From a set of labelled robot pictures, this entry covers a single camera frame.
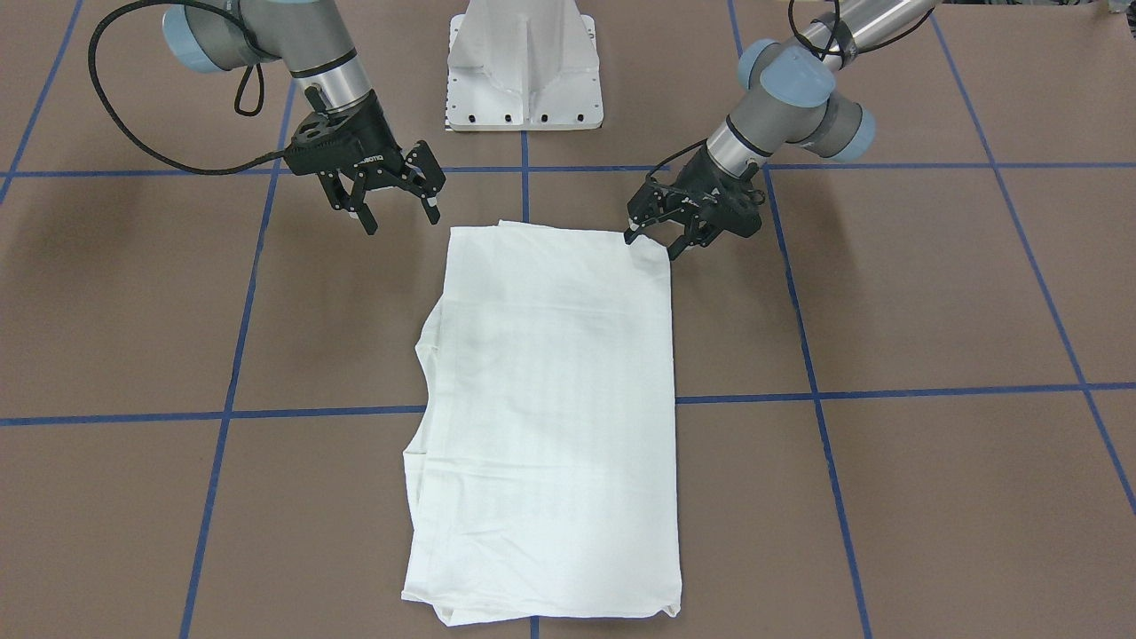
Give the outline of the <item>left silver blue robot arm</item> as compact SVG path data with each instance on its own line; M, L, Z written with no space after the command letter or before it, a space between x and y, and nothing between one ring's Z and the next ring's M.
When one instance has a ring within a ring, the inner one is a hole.
M933 1L836 1L804 26L791 20L786 40L747 47L738 61L743 98L713 134L687 146L690 161L674 182L666 185L649 171L627 205L625 243L658 224L679 224L667 249L676 259L722 233L754 235L766 202L755 175L782 146L824 161L863 156L875 140L875 117L840 94L835 76L920 28L934 8Z

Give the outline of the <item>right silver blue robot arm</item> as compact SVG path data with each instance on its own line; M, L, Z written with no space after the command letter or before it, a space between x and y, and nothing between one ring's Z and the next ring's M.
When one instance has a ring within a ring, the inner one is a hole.
M281 60L311 113L285 146L298 177L319 179L329 207L377 223L369 191L396 186L419 200L431 223L446 177L426 142L403 153L333 1L203 1L175 5L162 16L170 51L200 73Z

